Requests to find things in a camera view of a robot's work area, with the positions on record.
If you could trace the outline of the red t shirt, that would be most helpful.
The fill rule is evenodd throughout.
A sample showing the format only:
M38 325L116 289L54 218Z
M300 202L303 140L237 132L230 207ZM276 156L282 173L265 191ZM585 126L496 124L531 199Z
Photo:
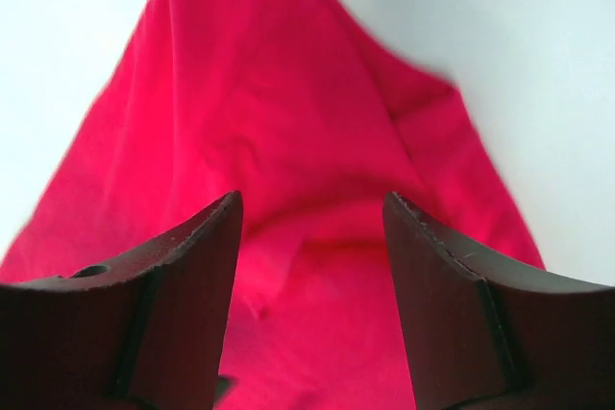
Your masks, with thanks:
M459 91L337 0L149 0L1 278L69 275L230 190L244 225L226 409L413 407L390 191L542 263Z

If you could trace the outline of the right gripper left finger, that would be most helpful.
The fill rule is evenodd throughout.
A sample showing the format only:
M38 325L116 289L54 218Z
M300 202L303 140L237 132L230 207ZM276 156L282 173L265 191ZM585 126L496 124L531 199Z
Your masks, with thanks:
M238 192L71 277L1 287L5 409L210 409L241 237Z

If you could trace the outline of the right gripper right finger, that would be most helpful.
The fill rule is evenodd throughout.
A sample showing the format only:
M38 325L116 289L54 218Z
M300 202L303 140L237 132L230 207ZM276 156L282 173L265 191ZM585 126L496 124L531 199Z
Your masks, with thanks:
M383 224L420 409L610 409L614 291L516 261L387 195Z

